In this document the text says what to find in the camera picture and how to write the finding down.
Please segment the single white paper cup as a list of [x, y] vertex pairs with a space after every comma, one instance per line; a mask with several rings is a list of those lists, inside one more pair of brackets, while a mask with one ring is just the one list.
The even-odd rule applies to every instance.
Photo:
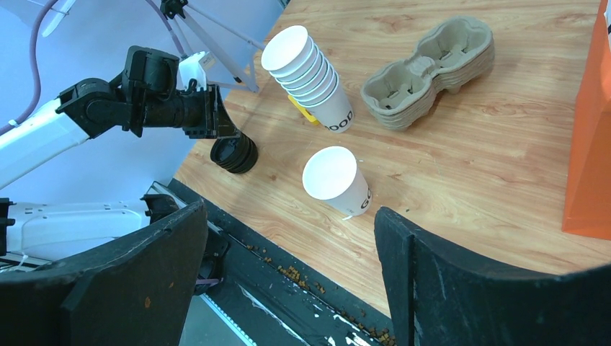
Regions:
[[365, 213], [373, 194], [355, 155], [343, 146], [330, 146], [316, 152], [302, 173], [304, 190], [346, 216]]

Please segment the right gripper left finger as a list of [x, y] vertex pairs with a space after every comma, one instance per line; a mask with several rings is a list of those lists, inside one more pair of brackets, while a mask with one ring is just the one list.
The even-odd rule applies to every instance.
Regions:
[[1, 275], [3, 345], [178, 345], [208, 237], [198, 200], [86, 252]]

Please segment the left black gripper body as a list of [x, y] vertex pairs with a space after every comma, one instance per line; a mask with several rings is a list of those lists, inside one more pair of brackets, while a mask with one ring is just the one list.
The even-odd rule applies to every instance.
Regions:
[[217, 84], [200, 86], [198, 83], [188, 83], [187, 88], [180, 92], [187, 107], [182, 130], [188, 138], [220, 138], [219, 95], [220, 88]]

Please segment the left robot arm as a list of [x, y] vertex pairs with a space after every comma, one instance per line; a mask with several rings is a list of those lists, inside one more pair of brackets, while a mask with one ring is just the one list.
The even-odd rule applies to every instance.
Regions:
[[[1, 136], [1, 186], [118, 126], [179, 128], [191, 139], [239, 138], [220, 88], [207, 81], [204, 53], [184, 60], [137, 45], [111, 81], [84, 79]], [[55, 261], [128, 235], [159, 220], [154, 197], [116, 203], [36, 204], [1, 199], [1, 255]]]

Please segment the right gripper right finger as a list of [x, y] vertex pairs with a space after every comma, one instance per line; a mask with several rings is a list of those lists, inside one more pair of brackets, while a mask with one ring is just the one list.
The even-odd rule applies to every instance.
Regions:
[[608, 345], [610, 266], [564, 275], [473, 252], [394, 210], [375, 243], [398, 345]]

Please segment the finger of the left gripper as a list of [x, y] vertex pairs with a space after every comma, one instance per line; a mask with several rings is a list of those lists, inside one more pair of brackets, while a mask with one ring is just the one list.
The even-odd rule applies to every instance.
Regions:
[[241, 135], [222, 102], [217, 104], [217, 134], [217, 138], [238, 138]]

